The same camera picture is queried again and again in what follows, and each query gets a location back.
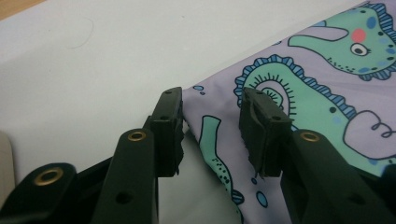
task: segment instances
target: wooden edge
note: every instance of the wooden edge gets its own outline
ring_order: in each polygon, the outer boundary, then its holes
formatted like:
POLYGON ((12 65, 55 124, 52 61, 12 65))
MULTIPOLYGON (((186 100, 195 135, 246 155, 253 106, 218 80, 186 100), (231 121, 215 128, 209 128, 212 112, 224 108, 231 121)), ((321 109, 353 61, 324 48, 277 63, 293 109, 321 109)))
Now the wooden edge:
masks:
POLYGON ((0 21, 45 0, 0 0, 0 21))

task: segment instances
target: dinosaur eye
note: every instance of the dinosaur eye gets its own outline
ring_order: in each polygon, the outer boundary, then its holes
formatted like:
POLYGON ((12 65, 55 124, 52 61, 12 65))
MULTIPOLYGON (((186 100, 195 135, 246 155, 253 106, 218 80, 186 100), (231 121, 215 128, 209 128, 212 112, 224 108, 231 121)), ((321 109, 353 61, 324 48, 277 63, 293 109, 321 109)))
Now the dinosaur eye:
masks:
POLYGON ((368 50, 366 47, 364 47, 364 45, 358 44, 358 43, 353 44, 350 47, 350 51, 352 51, 352 53, 359 55, 359 56, 365 56, 368 53, 370 53, 370 50, 368 50))

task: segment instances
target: fabric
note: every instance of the fabric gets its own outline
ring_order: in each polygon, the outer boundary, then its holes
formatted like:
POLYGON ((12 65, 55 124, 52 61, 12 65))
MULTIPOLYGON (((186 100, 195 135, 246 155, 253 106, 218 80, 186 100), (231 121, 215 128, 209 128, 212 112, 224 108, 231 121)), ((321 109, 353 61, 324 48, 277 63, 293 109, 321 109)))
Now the fabric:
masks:
POLYGON ((243 223, 289 223, 280 178, 256 176, 238 129, 244 87, 324 134, 348 163, 380 176, 396 162, 396 1, 321 21, 184 90, 184 116, 243 223))

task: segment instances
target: pink cheek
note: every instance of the pink cheek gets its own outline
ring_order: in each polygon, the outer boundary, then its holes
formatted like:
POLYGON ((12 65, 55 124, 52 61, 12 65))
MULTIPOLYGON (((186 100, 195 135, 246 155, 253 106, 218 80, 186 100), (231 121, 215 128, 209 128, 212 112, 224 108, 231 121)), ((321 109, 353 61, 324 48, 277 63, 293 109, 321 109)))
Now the pink cheek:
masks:
POLYGON ((366 33, 362 29, 356 29, 352 33, 352 41, 355 43, 361 43, 366 39, 366 33))

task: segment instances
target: white table surface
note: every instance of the white table surface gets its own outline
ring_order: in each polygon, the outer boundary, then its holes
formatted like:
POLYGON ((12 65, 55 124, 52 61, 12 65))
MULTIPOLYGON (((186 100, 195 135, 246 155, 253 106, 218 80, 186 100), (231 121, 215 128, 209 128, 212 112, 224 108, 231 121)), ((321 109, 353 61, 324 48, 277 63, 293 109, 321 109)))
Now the white table surface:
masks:
MULTIPOLYGON (((110 157, 162 91, 219 70, 361 0, 48 0, 0 21, 0 130, 16 177, 110 157)), ((238 223, 191 136, 160 180, 161 223, 238 223)))

